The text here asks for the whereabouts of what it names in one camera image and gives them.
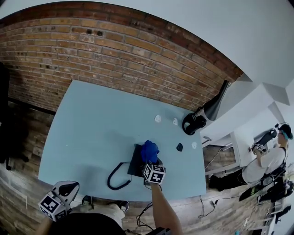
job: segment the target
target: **black strap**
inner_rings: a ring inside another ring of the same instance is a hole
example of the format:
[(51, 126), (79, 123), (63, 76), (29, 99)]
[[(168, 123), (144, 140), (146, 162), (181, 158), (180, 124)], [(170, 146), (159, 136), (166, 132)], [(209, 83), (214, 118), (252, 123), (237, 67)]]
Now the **black strap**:
[(286, 149), (285, 149), (284, 147), (280, 147), (280, 148), (284, 150), (284, 152), (285, 152), (285, 158), (286, 158), (286, 156), (287, 156), (287, 151), (286, 151)]
[(123, 187), (127, 186), (132, 180), (128, 180), (127, 182), (125, 182), (123, 185), (119, 186), (119, 187), (112, 187), (110, 185), (110, 179), (111, 177), (114, 175), (114, 173), (123, 165), (123, 164), (129, 164), (129, 162), (121, 162), (109, 175), (108, 180), (107, 180), (107, 186), (112, 189), (112, 190), (120, 190)]

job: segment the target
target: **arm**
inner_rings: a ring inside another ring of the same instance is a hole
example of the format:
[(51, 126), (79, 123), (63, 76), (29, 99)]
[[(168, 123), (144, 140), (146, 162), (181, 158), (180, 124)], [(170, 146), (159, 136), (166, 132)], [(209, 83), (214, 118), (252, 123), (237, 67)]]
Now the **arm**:
[(47, 216), (43, 219), (41, 224), (39, 225), (35, 235), (47, 235), (49, 234), (50, 227), (53, 221), (49, 219)]
[(261, 157), (262, 157), (262, 155), (261, 155), (260, 151), (257, 150), (257, 149), (254, 149), (254, 150), (253, 150), (253, 153), (256, 155), (258, 165), (259, 165), (260, 167), (262, 167), (262, 165), (261, 165)]
[(156, 228), (169, 228), (172, 235), (182, 235), (179, 218), (165, 199), (158, 184), (150, 184), (152, 189), (153, 217)]

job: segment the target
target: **white desk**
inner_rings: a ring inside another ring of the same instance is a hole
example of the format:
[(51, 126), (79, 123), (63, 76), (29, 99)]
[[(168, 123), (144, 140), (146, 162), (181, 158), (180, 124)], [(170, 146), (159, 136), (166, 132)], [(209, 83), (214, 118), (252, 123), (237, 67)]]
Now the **white desk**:
[[(120, 90), (73, 81), (50, 128), (42, 155), (39, 179), (80, 183), (79, 193), (100, 198), (150, 201), (143, 178), (117, 191), (107, 178), (120, 162), (132, 159), (134, 144), (151, 140), (166, 167), (162, 188), (169, 200), (206, 193), (204, 159), (199, 133), (189, 136), (181, 127), (191, 111)], [(154, 121), (161, 115), (161, 123)], [(178, 119), (178, 126), (173, 119)], [(197, 142), (196, 149), (192, 143)], [(177, 151), (179, 143), (183, 151)], [(116, 187), (130, 179), (124, 164), (112, 177)]]

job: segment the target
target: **hand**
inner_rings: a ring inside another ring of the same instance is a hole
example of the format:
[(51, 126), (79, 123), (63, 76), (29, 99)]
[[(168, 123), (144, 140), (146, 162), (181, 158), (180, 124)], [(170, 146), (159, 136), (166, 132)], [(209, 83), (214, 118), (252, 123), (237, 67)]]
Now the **hand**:
[(256, 155), (257, 153), (260, 153), (260, 151), (257, 149), (257, 148), (254, 148), (253, 150), (252, 150), (252, 152)]

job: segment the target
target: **sneaker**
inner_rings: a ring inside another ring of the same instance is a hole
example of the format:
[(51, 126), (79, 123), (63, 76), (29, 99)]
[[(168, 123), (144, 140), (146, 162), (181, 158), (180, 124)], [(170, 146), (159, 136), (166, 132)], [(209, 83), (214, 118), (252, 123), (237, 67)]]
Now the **sneaker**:
[(115, 201), (115, 202), (113, 202), (113, 203), (111, 203), (111, 204), (116, 204), (116, 205), (118, 205), (118, 207), (121, 209), (121, 211), (122, 211), (124, 214), (126, 214), (126, 212), (127, 212), (128, 209), (129, 209), (129, 206), (130, 206), (130, 204), (129, 204), (128, 201)]
[(84, 196), (83, 200), (82, 200), (82, 205), (90, 205), (92, 206), (93, 204), (93, 198), (91, 196)]

